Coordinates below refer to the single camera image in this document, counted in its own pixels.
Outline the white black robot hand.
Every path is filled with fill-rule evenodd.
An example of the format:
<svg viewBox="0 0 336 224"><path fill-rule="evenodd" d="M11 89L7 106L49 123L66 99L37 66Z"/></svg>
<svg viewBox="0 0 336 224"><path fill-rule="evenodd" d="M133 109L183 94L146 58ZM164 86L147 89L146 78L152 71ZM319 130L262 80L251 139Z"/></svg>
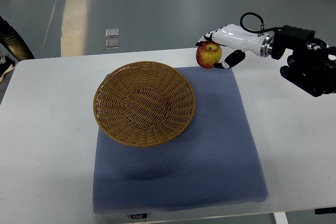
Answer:
<svg viewBox="0 0 336 224"><path fill-rule="evenodd" d="M260 57L268 57L272 51L273 36L265 32L251 33L234 24L206 33L197 43L212 41L222 48L222 58L214 65L217 69L230 69L245 59L251 51Z"/></svg>

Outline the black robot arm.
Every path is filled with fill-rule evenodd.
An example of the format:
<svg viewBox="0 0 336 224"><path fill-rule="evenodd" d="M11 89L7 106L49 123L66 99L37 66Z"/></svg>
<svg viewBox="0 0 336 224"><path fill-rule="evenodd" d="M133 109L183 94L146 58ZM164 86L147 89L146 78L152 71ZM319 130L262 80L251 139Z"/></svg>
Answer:
<svg viewBox="0 0 336 224"><path fill-rule="evenodd" d="M280 68L283 78L313 97L335 93L335 46L315 37L315 31L283 26L274 31L271 57L279 60L292 50L287 64Z"/></svg>

